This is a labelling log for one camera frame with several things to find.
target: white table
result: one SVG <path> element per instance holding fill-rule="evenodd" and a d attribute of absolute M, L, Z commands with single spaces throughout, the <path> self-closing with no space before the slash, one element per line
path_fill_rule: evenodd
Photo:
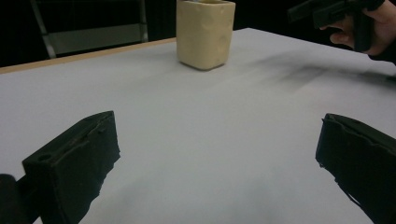
<path fill-rule="evenodd" d="M 252 29 L 222 67 L 176 43 L 0 76 L 0 171 L 89 115 L 114 110 L 121 158 L 81 223 L 371 223 L 321 169 L 326 113 L 396 136 L 391 63 Z"/>

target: hand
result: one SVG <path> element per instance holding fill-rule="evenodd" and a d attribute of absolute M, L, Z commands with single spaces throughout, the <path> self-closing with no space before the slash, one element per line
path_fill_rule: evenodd
<path fill-rule="evenodd" d="M 372 36 L 372 46 L 369 50 L 363 52 L 368 55 L 378 55 L 384 51 L 396 39 L 396 6 L 389 0 L 385 2 L 376 10 L 363 10 L 363 13 L 374 19 L 374 29 Z M 334 33 L 330 36 L 330 40 L 334 44 L 342 44 L 353 48 L 353 20 L 351 16 L 346 16 L 342 21 L 334 24 L 320 27 L 320 30 L 325 30 L 328 27 L 340 29 L 340 32 Z"/>

